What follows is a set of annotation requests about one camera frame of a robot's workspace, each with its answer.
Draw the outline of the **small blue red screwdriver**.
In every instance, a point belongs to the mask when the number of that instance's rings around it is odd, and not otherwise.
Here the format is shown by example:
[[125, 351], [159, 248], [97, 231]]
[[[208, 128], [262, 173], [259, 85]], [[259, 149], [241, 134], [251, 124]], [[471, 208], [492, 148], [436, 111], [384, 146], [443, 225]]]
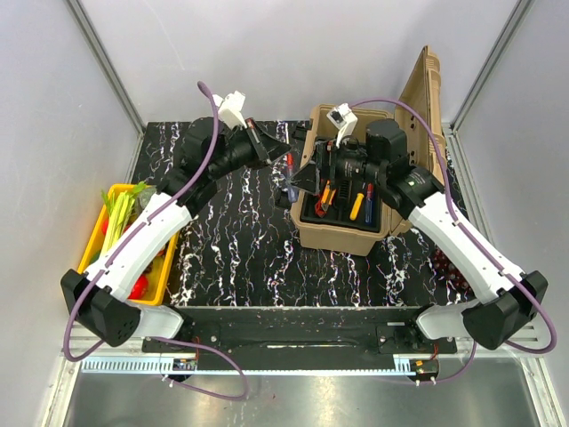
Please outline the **small blue red screwdriver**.
[[294, 162], [293, 155], [291, 153], [286, 154], [286, 188], [287, 197], [291, 204], [298, 201], [299, 192], [298, 189], [293, 185], [294, 176]]

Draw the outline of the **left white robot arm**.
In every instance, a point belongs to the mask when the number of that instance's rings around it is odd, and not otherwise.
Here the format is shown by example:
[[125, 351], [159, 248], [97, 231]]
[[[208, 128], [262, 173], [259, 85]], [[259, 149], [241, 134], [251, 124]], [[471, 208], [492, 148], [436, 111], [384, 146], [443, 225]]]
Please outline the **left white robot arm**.
[[244, 166], [268, 166], [289, 149], [251, 118], [234, 128], [212, 117], [194, 121], [175, 147], [172, 169], [130, 228], [84, 272], [68, 270], [61, 278], [70, 317], [111, 347], [133, 336], [162, 335], [171, 350], [187, 349], [193, 331], [181, 314], [130, 300], [132, 288], [172, 236], [215, 196], [218, 180]]

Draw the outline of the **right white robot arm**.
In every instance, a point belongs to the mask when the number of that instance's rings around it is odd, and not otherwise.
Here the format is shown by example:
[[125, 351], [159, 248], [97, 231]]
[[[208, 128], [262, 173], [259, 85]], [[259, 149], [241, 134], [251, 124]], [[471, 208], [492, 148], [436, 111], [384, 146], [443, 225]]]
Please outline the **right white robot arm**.
[[406, 134], [395, 120], [371, 122], [364, 143], [349, 137], [317, 141], [291, 183], [318, 195], [325, 184], [344, 180], [371, 183], [380, 200], [426, 234], [473, 290], [472, 302], [422, 310], [404, 331], [411, 350], [423, 352], [438, 338], [462, 336], [496, 350], [534, 319], [547, 279], [538, 270], [522, 271], [472, 226], [439, 179], [411, 161]]

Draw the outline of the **black tool box tray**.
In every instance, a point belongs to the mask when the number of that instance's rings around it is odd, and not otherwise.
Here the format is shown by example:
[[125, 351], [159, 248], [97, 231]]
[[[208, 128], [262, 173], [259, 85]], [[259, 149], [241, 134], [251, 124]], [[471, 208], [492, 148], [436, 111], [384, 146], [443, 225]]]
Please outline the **black tool box tray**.
[[301, 205], [301, 220], [307, 223], [314, 223], [319, 225], [337, 226], [353, 230], [379, 232], [381, 229], [381, 199], [377, 190], [374, 187], [374, 221], [373, 225], [365, 224], [365, 198], [359, 215], [355, 221], [349, 219], [351, 207], [354, 203], [358, 192], [366, 193], [366, 185], [364, 181], [350, 181], [342, 180], [339, 187], [336, 189], [331, 207], [324, 218], [317, 217], [315, 213], [315, 204], [319, 196], [306, 194]]

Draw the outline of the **yellow handled screwdriver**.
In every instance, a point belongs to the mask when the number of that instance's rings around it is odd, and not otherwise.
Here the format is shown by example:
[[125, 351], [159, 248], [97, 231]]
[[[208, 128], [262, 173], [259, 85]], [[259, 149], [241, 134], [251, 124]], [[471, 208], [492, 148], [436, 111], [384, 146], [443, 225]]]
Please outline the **yellow handled screwdriver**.
[[349, 214], [349, 219], [351, 221], [355, 221], [357, 219], [357, 217], [359, 215], [359, 211], [360, 211], [361, 206], [363, 204], [364, 198], [365, 198], [365, 195], [363, 192], [357, 193], [356, 198], [354, 200], [354, 203], [351, 207], [350, 214]]

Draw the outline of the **yellow utility knife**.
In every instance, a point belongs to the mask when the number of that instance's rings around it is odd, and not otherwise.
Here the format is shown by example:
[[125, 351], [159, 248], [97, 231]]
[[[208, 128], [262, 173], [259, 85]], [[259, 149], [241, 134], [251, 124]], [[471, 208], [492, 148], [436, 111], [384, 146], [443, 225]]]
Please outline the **yellow utility knife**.
[[327, 181], [324, 187], [324, 191], [320, 197], [321, 204], [330, 205], [333, 202], [335, 193], [336, 188], [334, 188], [330, 181]]

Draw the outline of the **tan plastic tool box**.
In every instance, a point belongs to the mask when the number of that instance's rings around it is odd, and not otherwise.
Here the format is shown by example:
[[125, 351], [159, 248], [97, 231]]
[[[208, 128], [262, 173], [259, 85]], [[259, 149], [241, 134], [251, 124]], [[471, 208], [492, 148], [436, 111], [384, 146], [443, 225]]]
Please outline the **tan plastic tool box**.
[[[440, 61], [429, 46], [424, 46], [415, 62], [413, 71], [407, 80], [399, 100], [417, 111], [429, 125], [435, 135], [437, 146], [445, 153], [446, 143], [441, 126], [440, 108]], [[333, 138], [337, 135], [337, 128], [328, 120], [327, 113], [333, 108], [332, 104], [319, 104], [310, 113], [311, 129], [304, 139], [304, 148], [301, 156], [301, 165], [309, 162], [309, 158], [315, 151], [316, 139]], [[364, 141], [365, 128], [371, 122], [379, 119], [393, 119], [407, 136], [407, 151], [410, 160], [415, 165], [420, 165], [430, 170], [439, 180], [444, 180], [444, 173], [437, 160], [435, 150], [429, 140], [424, 127], [417, 117], [413, 116], [404, 108], [396, 106], [392, 113], [377, 106], [354, 109], [358, 118], [353, 135], [360, 141]], [[399, 213], [381, 202], [381, 229], [379, 232], [353, 230], [337, 226], [319, 225], [303, 222], [301, 205], [305, 191], [300, 193], [299, 200], [293, 204], [291, 216], [296, 229], [300, 234], [301, 246], [311, 249], [323, 249], [336, 252], [366, 256], [370, 253], [376, 242], [389, 237], [407, 232], [412, 224], [401, 217]]]

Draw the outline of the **red handled pliers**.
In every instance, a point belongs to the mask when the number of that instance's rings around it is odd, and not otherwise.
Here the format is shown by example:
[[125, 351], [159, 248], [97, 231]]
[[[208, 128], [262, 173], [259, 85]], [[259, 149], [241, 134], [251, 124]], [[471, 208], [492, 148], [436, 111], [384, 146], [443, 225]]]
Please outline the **red handled pliers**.
[[330, 207], [330, 203], [326, 203], [324, 200], [318, 200], [315, 204], [315, 213], [317, 217], [324, 218], [327, 215]]

